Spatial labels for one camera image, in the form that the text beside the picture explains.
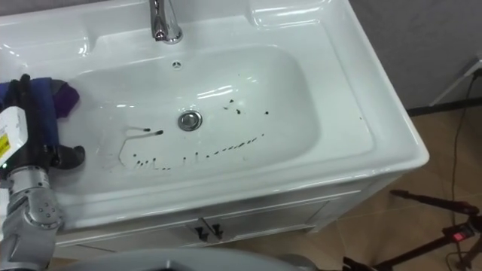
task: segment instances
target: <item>tripod leg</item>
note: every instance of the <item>tripod leg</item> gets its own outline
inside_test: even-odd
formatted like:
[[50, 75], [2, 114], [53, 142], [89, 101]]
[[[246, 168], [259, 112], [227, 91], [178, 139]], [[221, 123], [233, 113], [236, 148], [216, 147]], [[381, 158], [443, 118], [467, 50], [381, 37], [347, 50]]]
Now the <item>tripod leg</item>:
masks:
[[441, 248], [445, 245], [448, 245], [452, 243], [453, 240], [449, 236], [444, 236], [439, 239], [436, 239], [435, 241], [432, 241], [430, 243], [427, 243], [425, 245], [422, 245], [418, 248], [415, 248], [414, 250], [411, 250], [405, 254], [402, 254], [398, 257], [394, 257], [390, 260], [386, 260], [382, 263], [379, 263], [375, 266], [373, 266], [374, 269], [379, 270], [379, 271], [385, 271], [385, 270], [392, 270], [393, 266], [396, 266], [400, 263], [406, 262], [407, 260], [411, 260], [415, 257], [419, 257], [420, 255], [423, 255], [425, 253], [428, 253], [430, 251], [434, 251], [437, 248]]
[[470, 248], [467, 254], [462, 258], [462, 262], [456, 264], [456, 268], [460, 271], [465, 271], [467, 268], [472, 269], [472, 261], [482, 252], [482, 236]]
[[446, 210], [453, 211], [460, 214], [477, 215], [479, 213], [479, 208], [475, 206], [471, 206], [466, 202], [438, 199], [431, 196], [415, 195], [405, 190], [391, 190], [390, 193], [393, 196], [399, 196], [403, 199], [416, 200], [417, 202], [420, 202], [420, 203], [446, 209]]

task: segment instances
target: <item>chrome faucet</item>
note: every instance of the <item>chrome faucet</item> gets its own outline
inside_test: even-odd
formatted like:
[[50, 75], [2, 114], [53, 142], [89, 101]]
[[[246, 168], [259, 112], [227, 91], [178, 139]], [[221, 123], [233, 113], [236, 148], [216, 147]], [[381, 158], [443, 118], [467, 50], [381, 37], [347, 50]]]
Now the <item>chrome faucet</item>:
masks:
[[182, 39], [182, 30], [175, 19], [171, 0], [149, 0], [151, 6], [152, 38], [167, 44], [176, 44]]

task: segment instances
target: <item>drain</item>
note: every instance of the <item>drain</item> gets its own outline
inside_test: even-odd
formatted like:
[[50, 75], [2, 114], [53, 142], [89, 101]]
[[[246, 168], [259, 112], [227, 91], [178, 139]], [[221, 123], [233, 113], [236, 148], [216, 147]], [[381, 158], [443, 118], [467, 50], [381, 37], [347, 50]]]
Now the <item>drain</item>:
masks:
[[176, 69], [176, 70], [179, 70], [182, 68], [182, 64], [179, 62], [179, 61], [175, 61], [171, 64], [171, 66]]
[[198, 111], [186, 111], [178, 119], [179, 128], [184, 131], [194, 131], [203, 123], [203, 117]]

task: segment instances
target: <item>white sink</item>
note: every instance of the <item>white sink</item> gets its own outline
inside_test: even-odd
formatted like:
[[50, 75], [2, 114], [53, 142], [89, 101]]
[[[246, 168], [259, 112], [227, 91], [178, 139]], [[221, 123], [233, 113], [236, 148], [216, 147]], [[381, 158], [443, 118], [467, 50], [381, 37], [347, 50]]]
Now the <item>white sink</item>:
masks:
[[[81, 95], [59, 133], [87, 162], [51, 175], [67, 229], [428, 160], [348, 1], [174, 4], [176, 45], [154, 41], [139, 0], [0, 18], [0, 81], [58, 78]], [[192, 132], [187, 110], [203, 116]]]

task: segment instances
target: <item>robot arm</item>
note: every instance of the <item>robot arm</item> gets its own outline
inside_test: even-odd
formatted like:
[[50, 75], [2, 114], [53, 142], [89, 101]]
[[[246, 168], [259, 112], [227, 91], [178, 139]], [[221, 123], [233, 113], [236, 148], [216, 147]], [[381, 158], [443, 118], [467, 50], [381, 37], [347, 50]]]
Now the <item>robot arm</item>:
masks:
[[0, 243], [0, 271], [44, 270], [53, 256], [56, 232], [63, 224], [61, 209], [50, 189], [48, 169], [80, 165], [84, 149], [45, 146], [41, 109], [33, 98], [28, 75], [9, 84], [0, 113], [12, 107], [22, 115], [19, 119], [26, 121], [28, 139], [0, 165], [0, 187], [9, 192], [7, 218], [2, 227], [4, 239]]
[[44, 270], [55, 249], [62, 212], [47, 173], [37, 166], [10, 172], [10, 202], [3, 223], [0, 270]]

